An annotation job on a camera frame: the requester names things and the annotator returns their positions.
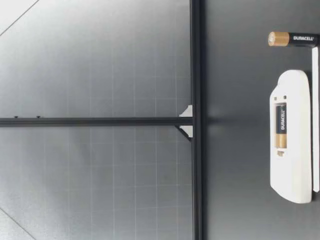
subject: vertical black rail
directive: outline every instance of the vertical black rail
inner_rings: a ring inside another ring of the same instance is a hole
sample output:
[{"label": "vertical black rail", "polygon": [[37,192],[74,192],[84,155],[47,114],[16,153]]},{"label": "vertical black rail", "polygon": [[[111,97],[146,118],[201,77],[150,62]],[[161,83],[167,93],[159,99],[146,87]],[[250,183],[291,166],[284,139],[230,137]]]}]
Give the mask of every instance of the vertical black rail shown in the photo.
[{"label": "vertical black rail", "polygon": [[190,0],[191,86],[193,106],[192,192],[193,239],[203,239],[202,214],[202,78],[201,78],[201,0]]}]

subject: white strip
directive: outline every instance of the white strip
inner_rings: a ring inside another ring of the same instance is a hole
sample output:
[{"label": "white strip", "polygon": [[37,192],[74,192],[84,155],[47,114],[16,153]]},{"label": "white strip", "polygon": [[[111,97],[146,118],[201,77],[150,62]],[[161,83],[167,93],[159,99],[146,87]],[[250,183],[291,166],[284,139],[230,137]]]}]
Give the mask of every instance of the white strip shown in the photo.
[{"label": "white strip", "polygon": [[312,139],[313,139],[313,191],[320,191],[319,166],[319,63],[318,47],[312,49]]}]

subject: horizontal black rail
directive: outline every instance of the horizontal black rail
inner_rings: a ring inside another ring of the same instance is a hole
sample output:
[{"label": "horizontal black rail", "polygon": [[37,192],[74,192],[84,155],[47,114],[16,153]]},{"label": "horizontal black rail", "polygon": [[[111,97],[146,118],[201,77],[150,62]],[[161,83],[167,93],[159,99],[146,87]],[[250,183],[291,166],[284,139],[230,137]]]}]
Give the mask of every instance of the horizontal black rail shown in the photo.
[{"label": "horizontal black rail", "polygon": [[2,127],[192,126],[192,117],[0,118]]}]

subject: gray grid surface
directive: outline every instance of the gray grid surface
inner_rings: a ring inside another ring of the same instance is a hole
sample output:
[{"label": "gray grid surface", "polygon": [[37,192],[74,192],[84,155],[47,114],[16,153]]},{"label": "gray grid surface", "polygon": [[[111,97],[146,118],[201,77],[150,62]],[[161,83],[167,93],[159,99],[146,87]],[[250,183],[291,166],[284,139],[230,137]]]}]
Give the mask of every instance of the gray grid surface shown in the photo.
[{"label": "gray grid surface", "polygon": [[0,206],[37,240],[193,237],[191,143],[174,127],[2,128],[0,156]]},{"label": "gray grid surface", "polygon": [[0,117],[167,117],[191,104],[188,0],[41,0],[0,39]]}]

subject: aa battery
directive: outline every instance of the aa battery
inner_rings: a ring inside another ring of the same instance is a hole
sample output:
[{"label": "aa battery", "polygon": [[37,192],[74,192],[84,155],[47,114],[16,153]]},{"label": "aa battery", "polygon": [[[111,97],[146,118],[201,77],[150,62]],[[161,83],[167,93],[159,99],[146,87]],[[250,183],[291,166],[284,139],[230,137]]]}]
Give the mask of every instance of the aa battery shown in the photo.
[{"label": "aa battery", "polygon": [[269,46],[296,46],[296,47],[316,47],[319,44],[319,35],[312,33],[296,33],[272,31],[268,36]]},{"label": "aa battery", "polygon": [[287,148],[287,104],[279,103],[275,106],[275,147]]}]

